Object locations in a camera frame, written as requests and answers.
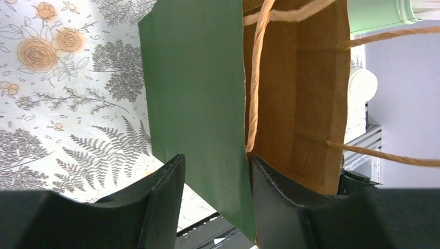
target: bag handle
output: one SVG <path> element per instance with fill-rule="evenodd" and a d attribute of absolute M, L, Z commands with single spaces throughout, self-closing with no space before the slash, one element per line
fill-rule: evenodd
<path fill-rule="evenodd" d="M 271 10 L 275 0 L 264 0 L 260 12 L 246 16 L 243 18 L 243 25 L 252 25 L 255 22 L 256 30 L 254 36 L 254 48 L 252 52 L 252 74 L 251 74 L 251 94 L 249 107 L 249 132 L 247 135 L 246 152 L 253 150 L 255 145 L 255 136 L 258 127 L 258 88 L 260 77 L 260 61 L 263 50 L 264 34 L 269 21 L 284 21 L 284 22 L 300 22 L 318 13 L 327 6 L 334 3 L 336 0 L 312 0 L 297 10 L 279 11 Z M 426 27 L 421 29 L 399 30 L 392 32 L 385 32 L 378 35 L 364 37 L 355 40 L 349 40 L 336 46 L 335 51 L 346 51 L 353 47 L 372 43 L 380 40 L 386 40 L 406 35 L 416 34 L 435 34 L 440 33 L 440 26 Z M 418 165 L 423 167 L 440 167 L 440 160 L 438 159 L 420 159 L 412 157 L 398 156 L 394 154 L 384 153 L 372 149 L 362 147 L 354 147 L 343 144 L 337 144 L 332 141 L 327 141 L 327 146 L 338 150 L 348 150 L 355 153 L 370 155 L 382 159 L 387 159 L 395 162 Z"/>

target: green paper bag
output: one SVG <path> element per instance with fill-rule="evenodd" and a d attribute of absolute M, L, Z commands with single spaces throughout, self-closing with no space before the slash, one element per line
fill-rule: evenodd
<path fill-rule="evenodd" d="M 242 18 L 237 0 L 160 0 L 139 30 L 153 155 L 185 154 L 186 183 L 254 241 Z"/>

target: white cup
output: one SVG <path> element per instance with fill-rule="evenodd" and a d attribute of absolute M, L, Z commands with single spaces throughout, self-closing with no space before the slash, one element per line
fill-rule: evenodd
<path fill-rule="evenodd" d="M 351 68 L 348 80 L 348 100 L 365 103 L 377 92 L 377 77 L 367 69 Z"/>

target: paper bag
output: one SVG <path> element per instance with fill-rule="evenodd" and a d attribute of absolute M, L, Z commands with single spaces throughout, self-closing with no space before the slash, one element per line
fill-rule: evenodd
<path fill-rule="evenodd" d="M 154 156 L 185 154 L 186 183 L 252 241 L 245 85 L 255 25 L 243 36 L 242 8 L 262 2 L 160 0 L 139 24 Z M 321 193 L 336 193 L 341 159 L 325 141 L 345 133 L 350 51 L 336 52 L 340 39 L 349 40 L 345 0 L 302 23 L 271 22 L 263 48 L 252 153 Z"/>

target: green plastic bin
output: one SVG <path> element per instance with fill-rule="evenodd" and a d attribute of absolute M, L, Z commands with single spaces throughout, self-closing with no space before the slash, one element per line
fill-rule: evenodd
<path fill-rule="evenodd" d="M 422 21 L 414 15 L 411 0 L 348 0 L 347 4 L 352 35 Z"/>

